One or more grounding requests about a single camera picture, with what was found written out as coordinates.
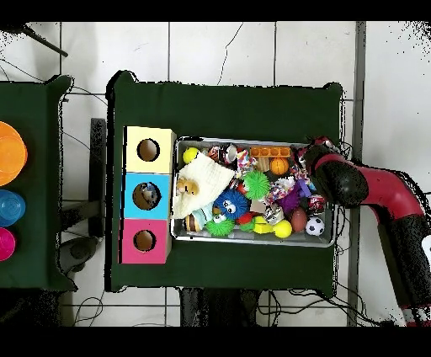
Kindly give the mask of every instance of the green spiky ball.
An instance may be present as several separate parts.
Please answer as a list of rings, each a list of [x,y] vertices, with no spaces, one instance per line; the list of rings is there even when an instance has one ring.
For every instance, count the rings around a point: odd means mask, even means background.
[[[209,233],[211,233],[211,235],[222,237],[227,236],[230,232],[232,232],[234,226],[234,220],[226,218],[225,221],[221,221],[220,223],[209,221],[208,223],[206,223],[205,228],[208,230]]]
[[[260,200],[266,196],[271,188],[268,178],[260,171],[250,171],[244,176],[244,186],[249,200]]]
[[[249,223],[241,224],[239,226],[239,229],[241,229],[243,232],[252,232],[255,221],[256,221],[256,218],[253,217]]]

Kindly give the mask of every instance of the white cloth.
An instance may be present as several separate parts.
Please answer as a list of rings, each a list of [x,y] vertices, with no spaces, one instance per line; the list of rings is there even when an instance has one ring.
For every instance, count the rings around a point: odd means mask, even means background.
[[[172,218],[183,219],[194,210],[214,202],[231,182],[234,174],[233,170],[222,167],[210,157],[199,152],[198,156],[178,173],[179,178],[195,181],[199,187],[199,193],[179,196],[173,193]]]

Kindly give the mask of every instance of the blue box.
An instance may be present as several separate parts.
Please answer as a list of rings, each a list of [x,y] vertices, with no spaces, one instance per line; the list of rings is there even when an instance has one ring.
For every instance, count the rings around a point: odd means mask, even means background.
[[[151,210],[142,210],[133,202],[133,190],[138,184],[155,184],[160,191],[161,199]],[[143,218],[167,220],[170,217],[171,175],[154,173],[125,174],[125,210],[124,218]]]

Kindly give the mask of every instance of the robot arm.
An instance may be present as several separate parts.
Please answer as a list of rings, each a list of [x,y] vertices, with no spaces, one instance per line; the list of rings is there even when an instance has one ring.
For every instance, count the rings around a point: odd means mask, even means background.
[[[300,149],[317,190],[347,208],[374,211],[398,306],[408,326],[431,326],[431,229],[416,195],[396,173],[345,160],[326,138]]]

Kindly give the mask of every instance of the orange ball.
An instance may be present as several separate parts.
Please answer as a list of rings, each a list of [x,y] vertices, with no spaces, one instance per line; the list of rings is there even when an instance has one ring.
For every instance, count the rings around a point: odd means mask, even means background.
[[[289,168],[289,163],[284,157],[276,157],[271,161],[271,171],[276,175],[282,175],[287,172]]]

